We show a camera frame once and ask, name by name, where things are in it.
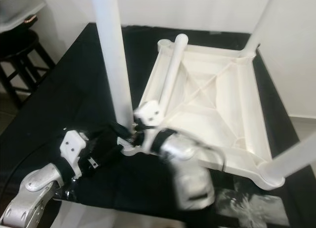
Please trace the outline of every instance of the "black tablecloth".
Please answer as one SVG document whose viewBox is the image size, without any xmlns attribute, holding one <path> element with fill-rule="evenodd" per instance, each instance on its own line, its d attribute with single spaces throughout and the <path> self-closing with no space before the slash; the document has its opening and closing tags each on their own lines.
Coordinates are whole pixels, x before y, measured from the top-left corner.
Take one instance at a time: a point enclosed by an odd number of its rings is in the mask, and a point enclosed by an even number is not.
<svg viewBox="0 0 316 228">
<path fill-rule="evenodd" d="M 133 107 L 137 107 L 157 57 L 157 41 L 175 40 L 179 33 L 189 44 L 241 50 L 248 34 L 209 33 L 150 27 L 122 29 Z M 265 124 L 273 156 L 285 151 L 298 137 L 258 53 L 253 61 Z M 14 174 L 7 192 L 17 192 L 22 178 L 59 156 L 63 128 L 95 129 L 114 120 L 96 25 L 89 23 L 56 68 L 41 84 L 0 137 L 1 185 L 14 165 L 34 148 Z M 233 188 L 236 178 L 211 171 L 215 187 Z M 86 205 L 180 219 L 192 227 L 238 226 L 234 219 L 215 216 L 213 207 L 179 212 L 169 170 L 155 156 L 122 156 L 111 166 L 80 180 L 77 202 Z M 292 227 L 316 227 L 316 180 L 310 166 L 286 179 L 283 187 L 259 193 L 282 198 Z"/>
</svg>

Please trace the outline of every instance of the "white cylindrical pole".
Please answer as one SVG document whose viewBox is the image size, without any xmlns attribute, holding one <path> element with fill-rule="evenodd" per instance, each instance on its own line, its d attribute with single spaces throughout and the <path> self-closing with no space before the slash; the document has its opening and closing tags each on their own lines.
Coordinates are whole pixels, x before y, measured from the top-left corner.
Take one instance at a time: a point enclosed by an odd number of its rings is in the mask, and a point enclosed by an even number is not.
<svg viewBox="0 0 316 228">
<path fill-rule="evenodd" d="M 241 57 L 254 56 L 256 54 L 256 49 L 260 43 L 264 30 L 268 27 L 273 14 L 276 11 L 276 7 L 279 0 L 269 0 L 261 17 L 255 26 L 245 48 L 241 51 Z"/>
<path fill-rule="evenodd" d="M 179 34 L 174 42 L 174 49 L 169 63 L 168 72 L 164 81 L 159 106 L 162 113 L 165 114 L 169 99 L 173 90 L 175 80 L 177 78 L 178 69 L 181 63 L 182 55 L 188 44 L 188 37 L 185 34 Z"/>
<path fill-rule="evenodd" d="M 92 0 L 99 39 L 117 122 L 130 131 L 133 108 L 130 97 L 118 0 Z"/>
<path fill-rule="evenodd" d="M 264 179 L 277 184 L 314 160 L 316 160 L 316 133 L 278 155 L 271 162 L 261 164 L 259 170 Z"/>
</svg>

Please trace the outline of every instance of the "black stool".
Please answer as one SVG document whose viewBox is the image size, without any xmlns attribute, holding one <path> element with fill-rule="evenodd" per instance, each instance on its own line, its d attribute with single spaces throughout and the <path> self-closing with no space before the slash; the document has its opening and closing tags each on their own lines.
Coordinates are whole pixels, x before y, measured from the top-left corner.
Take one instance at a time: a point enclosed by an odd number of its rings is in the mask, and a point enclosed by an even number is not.
<svg viewBox="0 0 316 228">
<path fill-rule="evenodd" d="M 28 57 L 32 50 L 39 54 L 48 69 L 36 67 L 32 64 Z M 38 35 L 29 29 L 19 33 L 19 35 L 12 36 L 7 33 L 0 35 L 0 62 L 9 62 L 15 69 L 12 74 L 7 76 L 0 65 L 0 82 L 18 109 L 22 107 L 23 102 L 17 91 L 33 93 L 41 81 L 55 67 L 55 63 L 41 46 Z M 40 76 L 38 71 L 45 71 L 45 74 Z M 12 86 L 10 81 L 17 75 L 21 77 L 27 89 Z"/>
</svg>

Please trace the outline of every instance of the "stool leg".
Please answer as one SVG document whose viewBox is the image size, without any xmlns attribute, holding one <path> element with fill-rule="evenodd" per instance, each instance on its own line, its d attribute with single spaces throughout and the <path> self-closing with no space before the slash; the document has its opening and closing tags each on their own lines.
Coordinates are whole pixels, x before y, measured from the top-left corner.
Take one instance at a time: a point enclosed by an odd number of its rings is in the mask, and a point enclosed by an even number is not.
<svg viewBox="0 0 316 228">
<path fill-rule="evenodd" d="M 0 65 L 0 82 L 2 83 L 3 87 L 5 88 L 6 92 L 9 94 L 11 100 L 15 104 L 15 106 L 19 109 L 22 107 L 22 101 L 20 100 L 18 94 L 16 94 L 15 90 L 11 82 L 7 79 L 7 76 Z"/>
<path fill-rule="evenodd" d="M 18 71 L 19 76 L 24 81 L 28 89 L 34 92 L 36 90 L 35 82 L 31 78 L 31 76 L 28 74 L 28 72 L 26 71 L 25 67 L 22 65 L 20 60 L 18 58 L 12 58 L 10 62 L 13 65 L 13 67 L 16 69 L 16 71 Z"/>
<path fill-rule="evenodd" d="M 35 78 L 35 80 L 36 81 L 40 80 L 40 74 L 38 73 L 38 71 L 36 70 L 36 68 L 32 64 L 32 62 L 30 61 L 28 56 L 22 57 L 21 59 L 22 59 L 23 63 L 25 64 L 25 66 L 30 71 L 30 73 L 32 74 L 32 76 Z"/>
<path fill-rule="evenodd" d="M 50 56 L 47 54 L 47 52 L 40 43 L 37 44 L 35 50 L 50 69 L 53 69 L 55 67 L 54 61 L 50 58 Z"/>
</svg>

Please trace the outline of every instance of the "black table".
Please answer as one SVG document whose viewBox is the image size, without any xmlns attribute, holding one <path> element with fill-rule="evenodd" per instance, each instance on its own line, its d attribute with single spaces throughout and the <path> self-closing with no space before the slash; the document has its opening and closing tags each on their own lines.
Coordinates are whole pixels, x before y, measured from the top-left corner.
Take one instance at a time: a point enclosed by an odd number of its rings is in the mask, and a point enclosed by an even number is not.
<svg viewBox="0 0 316 228">
<path fill-rule="evenodd" d="M 241 50 L 249 38 L 249 34 L 136 26 L 125 27 L 122 33 L 134 108 L 156 60 L 158 40 L 174 41 L 177 34 L 185 33 L 189 44 Z M 253 64 L 269 143 L 276 156 L 298 142 L 298 137 L 259 53 Z M 102 128 L 114 118 L 96 25 L 89 23 L 1 135 L 1 185 L 14 165 L 35 148 L 41 147 L 19 167 L 7 192 L 17 193 L 25 175 L 58 157 L 63 128 Z M 112 139 L 104 143 L 105 150 L 112 143 Z M 211 173 L 216 188 L 234 187 L 235 176 Z M 288 177 L 279 189 L 256 190 L 282 198 L 292 227 L 316 227 L 316 180 L 310 166 Z M 179 219 L 191 227 L 238 226 L 236 219 L 215 215 L 212 206 L 202 211 L 178 211 L 169 170 L 151 155 L 122 156 L 92 177 L 81 179 L 75 192 L 82 204 Z"/>
</svg>

